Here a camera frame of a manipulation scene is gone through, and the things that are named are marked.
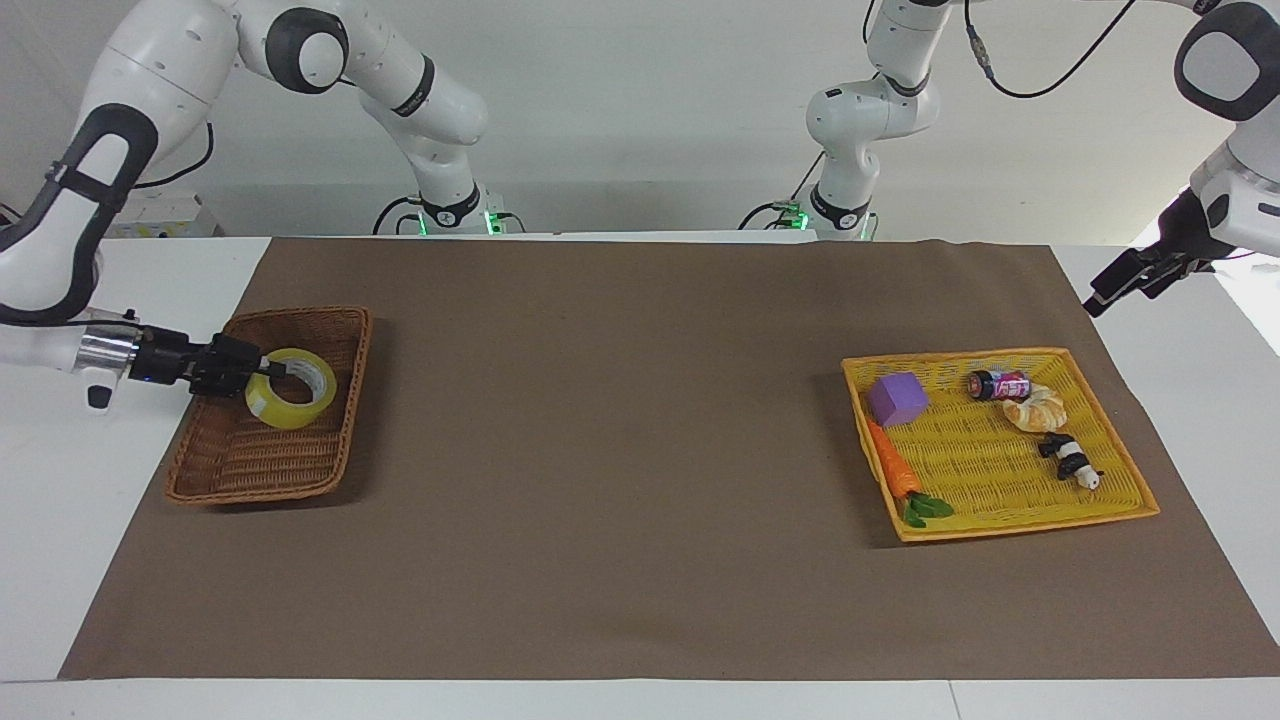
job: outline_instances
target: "black cable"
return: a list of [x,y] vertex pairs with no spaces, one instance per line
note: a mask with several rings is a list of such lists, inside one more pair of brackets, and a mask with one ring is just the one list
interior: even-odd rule
[[1070,79],[1071,76],[1075,74],[1075,70],[1080,69],[1084,65],[1084,63],[1089,59],[1089,56],[1093,55],[1093,51],[1097,50],[1100,45],[1102,45],[1102,42],[1107,38],[1108,35],[1111,35],[1111,31],[1115,29],[1117,24],[1120,24],[1120,20],[1124,19],[1125,17],[1125,13],[1128,13],[1129,9],[1133,8],[1138,0],[1129,0],[1128,3],[1125,3],[1124,8],[1120,8],[1120,12],[1116,13],[1116,17],[1111,19],[1111,24],[1107,26],[1107,29],[1102,31],[1102,35],[1100,35],[1098,38],[1093,41],[1093,45],[1091,45],[1089,49],[1084,51],[1084,55],[1080,55],[1080,59],[1076,60],[1074,65],[1071,65],[1071,69],[1066,70],[1065,76],[1057,78],[1057,82],[1055,82],[1053,85],[1044,87],[1042,90],[1037,90],[1036,92],[1018,92],[1014,90],[1009,90],[1007,87],[1001,85],[998,79],[996,79],[996,72],[991,67],[991,58],[987,55],[987,46],[982,42],[982,37],[978,36],[978,28],[973,26],[973,19],[969,15],[969,1],[970,0],[964,0],[964,26],[965,29],[969,32],[969,46],[973,49],[973,56],[978,60],[978,67],[982,68],[983,74],[987,76],[987,79],[991,81],[991,85],[996,90],[1004,92],[1010,97],[1029,100],[1032,97],[1041,97],[1043,95],[1048,95],[1050,92],[1053,92],[1055,90],[1061,87],[1064,82]]
[[178,178],[183,178],[186,176],[189,176],[191,173],[193,173],[193,172],[198,170],[200,168],[205,167],[205,163],[207,163],[209,159],[214,156],[214,123],[205,123],[205,131],[209,133],[209,147],[205,150],[205,156],[201,158],[198,161],[196,161],[195,165],[187,168],[186,170],[179,170],[179,172],[177,172],[177,173],[174,173],[174,174],[172,174],[172,176],[169,176],[169,177],[166,177],[164,179],[157,179],[157,181],[152,181],[152,182],[140,182],[138,184],[133,186],[133,188],[134,190],[146,190],[148,187],[160,187],[161,184],[169,184],[173,181],[175,181]]
[[[822,163],[822,159],[826,158],[826,155],[827,155],[826,150],[818,152],[818,156],[813,159],[813,164],[809,165],[809,172],[804,174],[804,178],[800,181],[800,184],[797,184],[796,188],[794,191],[791,191],[791,195],[787,197],[787,202],[794,202],[795,201],[796,195],[800,195],[800,191],[804,190],[804,183],[809,182],[809,178],[813,177],[813,172],[818,169],[818,163]],[[782,217],[785,214],[786,214],[786,210],[780,211],[778,213],[778,219],[773,220],[773,223],[768,228],[764,228],[764,229],[769,229],[773,225],[780,224],[782,222]]]
[[88,327],[115,327],[145,331],[146,325],[129,320],[67,320],[64,323],[0,323],[14,328],[88,328]]
[[872,24],[872,10],[876,9],[876,0],[867,4],[867,17],[863,18],[863,45],[867,45],[867,28]]
[[525,229],[525,220],[521,220],[520,215],[517,215],[515,213],[498,213],[494,217],[498,218],[499,220],[506,220],[507,218],[511,218],[512,220],[516,220],[517,223],[520,223],[520,232],[526,233],[526,234],[529,233],[529,231]]
[[[874,225],[870,224],[872,220],[876,220]],[[872,228],[870,233],[867,233],[868,225]],[[872,213],[867,217],[867,225],[863,225],[863,232],[867,234],[867,240],[876,240],[876,233],[879,232],[879,215],[877,213]]]
[[404,233],[399,232],[401,223],[403,223],[404,220],[419,222],[419,218],[417,218],[417,215],[401,215],[399,219],[396,220],[396,234],[404,234]]
[[787,197],[788,202],[795,200],[796,195],[800,195],[800,191],[804,190],[804,183],[809,182],[809,178],[813,177],[813,172],[818,169],[818,163],[822,163],[822,159],[826,156],[827,156],[826,150],[818,152],[818,156],[813,159],[813,164],[809,165],[809,172],[804,174],[804,179],[800,181],[800,184],[797,184],[796,188],[791,191],[791,196]]
[[412,204],[417,199],[413,197],[412,195],[408,197],[397,197],[396,200],[392,200],[390,204],[383,208],[383,211],[378,214],[378,220],[374,222],[372,234],[378,234],[378,231],[383,228],[383,220],[387,219],[387,215],[392,214],[392,210],[399,208],[401,205],[404,205],[406,202]]
[[742,223],[740,225],[737,225],[737,229],[745,231],[748,223],[750,223],[751,220],[754,220],[756,215],[759,215],[760,213],[768,213],[769,210],[777,210],[777,209],[778,209],[778,204],[777,202],[765,202],[764,205],[760,205],[755,210],[751,210],[750,213],[748,213],[745,218],[742,218]]

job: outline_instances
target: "yellow tape roll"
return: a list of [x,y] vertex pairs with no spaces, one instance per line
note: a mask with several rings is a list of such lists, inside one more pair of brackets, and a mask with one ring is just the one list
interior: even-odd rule
[[329,364],[314,352],[285,347],[266,356],[271,363],[283,363],[285,372],[311,388],[311,402],[289,402],[271,389],[271,378],[253,375],[244,388],[244,404],[255,418],[273,428],[296,430],[314,423],[333,404],[338,395],[338,378]]

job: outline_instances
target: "croissant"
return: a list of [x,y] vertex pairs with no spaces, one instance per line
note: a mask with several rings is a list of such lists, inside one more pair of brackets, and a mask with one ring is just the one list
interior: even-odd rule
[[1027,433],[1052,433],[1066,424],[1062,396],[1044,386],[1032,384],[1032,393],[1027,400],[1006,400],[1001,407],[1009,421]]

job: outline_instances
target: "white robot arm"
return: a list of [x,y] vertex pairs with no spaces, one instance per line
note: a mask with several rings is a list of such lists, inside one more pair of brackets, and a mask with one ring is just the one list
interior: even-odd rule
[[237,55],[288,90],[320,94],[343,76],[390,133],[439,232],[488,232],[486,192],[465,147],[488,124],[484,101],[357,0],[142,0],[102,51],[76,135],[32,206],[0,231],[0,364],[86,380],[105,411],[122,377],[197,395],[236,395],[259,348],[142,325],[88,307],[99,243],[142,172],[200,127]]
[[[979,3],[982,0],[969,0]],[[1149,297],[1235,247],[1280,255],[1280,0],[1160,0],[1202,15],[1175,63],[1179,91],[1236,123],[1161,215],[1161,240],[1121,255],[1093,282],[1093,315],[1134,290]],[[870,143],[928,128],[940,100],[929,82],[938,36],[963,0],[884,3],[868,38],[878,70],[814,96],[808,126],[827,163],[801,209],[824,240],[849,240],[865,222],[879,161]],[[973,38],[984,72],[991,65]]]
[[1280,0],[1178,4],[1203,15],[1178,50],[1178,90],[1235,131],[1161,213],[1160,240],[1094,278],[1093,316],[1135,290],[1158,297],[1236,247],[1280,256]]

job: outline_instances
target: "basket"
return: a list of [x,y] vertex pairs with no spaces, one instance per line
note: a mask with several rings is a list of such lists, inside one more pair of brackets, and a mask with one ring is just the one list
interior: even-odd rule
[[[886,355],[846,359],[842,366],[863,452],[904,542],[1074,528],[1160,512],[1133,457],[1064,348]],[[1105,473],[1101,487],[1091,492],[1074,480],[1059,480],[1057,460],[1042,459],[1037,450],[1043,436],[1015,428],[998,401],[970,398],[965,380],[979,369],[1021,370],[1037,384],[1057,391],[1068,411],[1066,427],[1059,432],[1075,437],[1093,466]],[[924,492],[947,501],[956,511],[950,518],[927,519],[923,529],[902,520],[867,425],[867,392],[877,378],[902,372],[915,373],[929,396],[929,407],[911,423],[886,432],[920,478]]]
[[224,331],[264,352],[303,347],[338,378],[338,396],[300,430],[271,428],[243,397],[197,397],[165,483],[178,505],[298,500],[332,492],[347,468],[372,318],[364,307],[270,310],[232,318]]

